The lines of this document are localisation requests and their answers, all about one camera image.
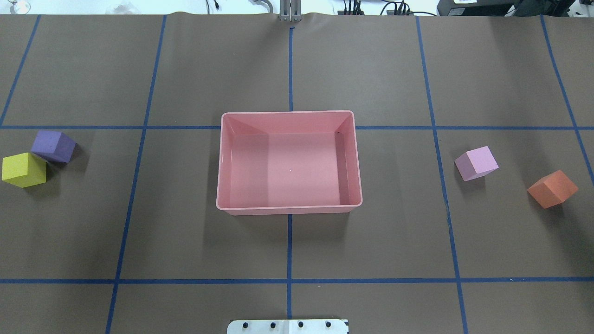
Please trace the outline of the white metal base plate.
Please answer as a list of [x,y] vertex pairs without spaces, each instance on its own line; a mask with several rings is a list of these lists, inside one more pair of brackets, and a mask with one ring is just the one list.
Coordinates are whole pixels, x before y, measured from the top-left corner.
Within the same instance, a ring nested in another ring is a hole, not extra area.
[[348,334],[343,319],[237,320],[227,326],[227,334]]

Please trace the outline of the purple foam block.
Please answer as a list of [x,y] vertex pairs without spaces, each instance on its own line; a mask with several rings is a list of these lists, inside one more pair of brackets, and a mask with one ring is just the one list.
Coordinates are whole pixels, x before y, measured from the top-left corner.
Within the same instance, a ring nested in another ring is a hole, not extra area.
[[39,130],[30,151],[46,161],[69,163],[74,148],[76,142],[65,133]]

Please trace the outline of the pink plastic bin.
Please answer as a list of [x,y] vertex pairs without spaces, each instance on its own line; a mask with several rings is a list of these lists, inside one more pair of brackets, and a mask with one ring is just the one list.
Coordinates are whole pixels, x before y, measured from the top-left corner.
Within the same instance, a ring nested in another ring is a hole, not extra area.
[[231,215],[348,213],[363,203],[350,110],[221,116],[216,206]]

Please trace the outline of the orange foam block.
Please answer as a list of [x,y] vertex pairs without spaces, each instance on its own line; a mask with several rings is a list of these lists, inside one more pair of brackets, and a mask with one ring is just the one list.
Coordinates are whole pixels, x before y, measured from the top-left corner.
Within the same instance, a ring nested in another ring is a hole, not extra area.
[[564,203],[578,192],[578,186],[562,170],[555,171],[535,182],[527,192],[543,208]]

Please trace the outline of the yellow foam block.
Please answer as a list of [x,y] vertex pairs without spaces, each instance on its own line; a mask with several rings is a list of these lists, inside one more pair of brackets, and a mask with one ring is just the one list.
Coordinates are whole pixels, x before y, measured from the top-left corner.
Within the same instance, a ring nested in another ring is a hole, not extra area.
[[46,182],[47,163],[29,152],[2,159],[1,179],[19,188]]

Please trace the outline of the pink foam block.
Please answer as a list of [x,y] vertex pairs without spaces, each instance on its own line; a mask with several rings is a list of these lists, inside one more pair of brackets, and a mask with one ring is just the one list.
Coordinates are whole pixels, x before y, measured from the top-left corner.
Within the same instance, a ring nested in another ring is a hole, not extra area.
[[499,165],[488,146],[469,150],[460,155],[454,163],[464,181],[484,177],[499,169]]

